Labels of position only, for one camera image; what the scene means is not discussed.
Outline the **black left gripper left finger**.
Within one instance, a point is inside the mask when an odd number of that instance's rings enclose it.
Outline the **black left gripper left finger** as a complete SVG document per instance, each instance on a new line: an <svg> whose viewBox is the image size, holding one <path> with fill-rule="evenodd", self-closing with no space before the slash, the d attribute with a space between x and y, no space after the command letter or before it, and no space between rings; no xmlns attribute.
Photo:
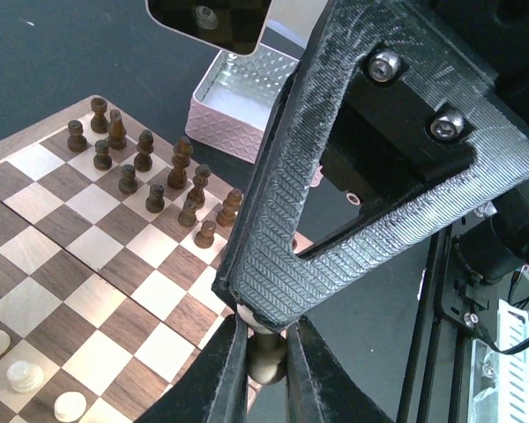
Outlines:
<svg viewBox="0 0 529 423"><path fill-rule="evenodd" d="M145 423L244 422L248 326L229 315L183 377L140 416Z"/></svg>

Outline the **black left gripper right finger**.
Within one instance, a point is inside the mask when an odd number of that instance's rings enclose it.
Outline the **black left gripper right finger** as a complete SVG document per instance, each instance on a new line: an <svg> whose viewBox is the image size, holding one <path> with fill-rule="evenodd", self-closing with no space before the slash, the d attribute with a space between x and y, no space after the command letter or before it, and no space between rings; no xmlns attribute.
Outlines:
<svg viewBox="0 0 529 423"><path fill-rule="evenodd" d="M286 413L288 422L392 423L306 316L287 330Z"/></svg>

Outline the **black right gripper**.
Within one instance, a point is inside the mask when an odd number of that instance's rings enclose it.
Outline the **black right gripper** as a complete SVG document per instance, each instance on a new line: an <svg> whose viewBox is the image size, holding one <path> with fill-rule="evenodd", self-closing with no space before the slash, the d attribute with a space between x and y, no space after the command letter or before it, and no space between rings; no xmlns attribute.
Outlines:
<svg viewBox="0 0 529 423"><path fill-rule="evenodd" d="M529 260L529 1L331 1L212 290L282 330L486 202Z"/></svg>

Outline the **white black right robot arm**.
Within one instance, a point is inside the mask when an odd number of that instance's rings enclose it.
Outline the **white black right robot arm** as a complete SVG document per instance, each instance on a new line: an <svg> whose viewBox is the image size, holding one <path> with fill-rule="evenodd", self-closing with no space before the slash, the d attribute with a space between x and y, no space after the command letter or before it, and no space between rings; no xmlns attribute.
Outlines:
<svg viewBox="0 0 529 423"><path fill-rule="evenodd" d="M283 330L485 203L466 281L529 263L529 1L330 1L212 290Z"/></svg>

